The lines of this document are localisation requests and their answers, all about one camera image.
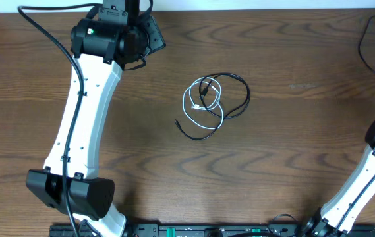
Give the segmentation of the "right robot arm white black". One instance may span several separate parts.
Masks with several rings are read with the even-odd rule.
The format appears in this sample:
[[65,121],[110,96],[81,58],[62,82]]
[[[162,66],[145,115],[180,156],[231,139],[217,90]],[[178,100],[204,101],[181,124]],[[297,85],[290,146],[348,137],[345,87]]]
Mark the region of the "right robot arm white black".
[[299,236],[348,236],[357,216],[375,194],[375,121],[356,169],[341,189],[301,227]]

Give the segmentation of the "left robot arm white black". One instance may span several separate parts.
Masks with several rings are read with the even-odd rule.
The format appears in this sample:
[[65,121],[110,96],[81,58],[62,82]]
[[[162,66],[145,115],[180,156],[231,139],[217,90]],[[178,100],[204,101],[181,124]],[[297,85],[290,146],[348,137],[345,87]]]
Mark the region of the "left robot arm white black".
[[71,85],[61,125],[43,168],[30,170],[26,185],[69,216],[73,236],[80,224],[98,236],[127,233],[126,217],[113,204],[114,182],[98,176],[101,136],[122,74],[144,67],[164,47],[154,17],[138,1],[91,3],[71,31],[71,48],[64,50]]

